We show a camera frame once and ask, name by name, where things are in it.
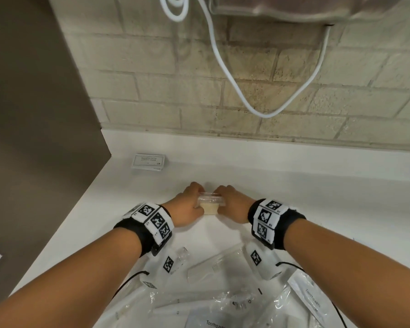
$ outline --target small clear container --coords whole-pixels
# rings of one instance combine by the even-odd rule
[[[204,209],[204,215],[217,215],[219,206],[224,206],[223,197],[217,193],[202,192],[197,199],[197,206]]]

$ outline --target cream-colored substance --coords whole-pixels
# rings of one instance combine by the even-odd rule
[[[202,202],[200,206],[204,209],[204,215],[217,215],[217,210],[219,209],[219,204],[213,204],[208,202]]]

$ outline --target white countertop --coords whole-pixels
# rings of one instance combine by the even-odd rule
[[[164,202],[191,181],[202,183],[207,191],[232,184],[254,198],[270,197],[289,203],[307,219],[410,267],[410,181],[190,164],[171,162],[169,154],[167,157],[168,163],[161,172],[132,170],[131,159],[111,158],[15,290],[109,231],[135,204]],[[247,226],[205,216],[194,225],[177,230],[173,246],[185,246],[193,264],[230,248],[249,234]],[[280,255],[289,259],[283,251]],[[172,323],[164,321],[167,327],[184,324],[185,318],[175,318]],[[159,325],[158,320],[147,322],[142,317],[133,327]]]

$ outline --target hand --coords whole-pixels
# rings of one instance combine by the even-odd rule
[[[175,227],[188,226],[204,215],[202,207],[195,208],[200,192],[205,192],[203,186],[199,183],[191,182],[183,193],[179,193],[172,200],[162,204],[169,211]]]
[[[220,194],[224,200],[226,206],[220,206],[217,211],[219,214],[229,217],[231,220],[237,223],[248,223],[247,214],[254,199],[238,192],[233,186],[219,186],[215,189],[214,193]]]

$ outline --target person's right hand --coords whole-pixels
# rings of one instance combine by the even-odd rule
[[[219,214],[229,217],[237,223],[248,223],[247,214],[254,199],[238,192],[233,186],[219,186],[214,193],[220,194],[225,200],[225,206],[220,206]]]

